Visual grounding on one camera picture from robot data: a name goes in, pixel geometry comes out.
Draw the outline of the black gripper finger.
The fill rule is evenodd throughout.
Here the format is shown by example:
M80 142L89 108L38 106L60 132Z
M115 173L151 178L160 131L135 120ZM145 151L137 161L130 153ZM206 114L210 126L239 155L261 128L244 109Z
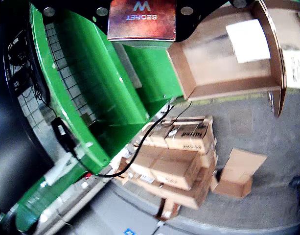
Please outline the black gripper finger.
M209 14L229 2L235 8L245 8L253 0L177 0L176 1L176 39L186 40L198 24Z
M108 31L109 0L33 0L32 4L44 13L52 8L55 13L69 10L93 22L104 34Z

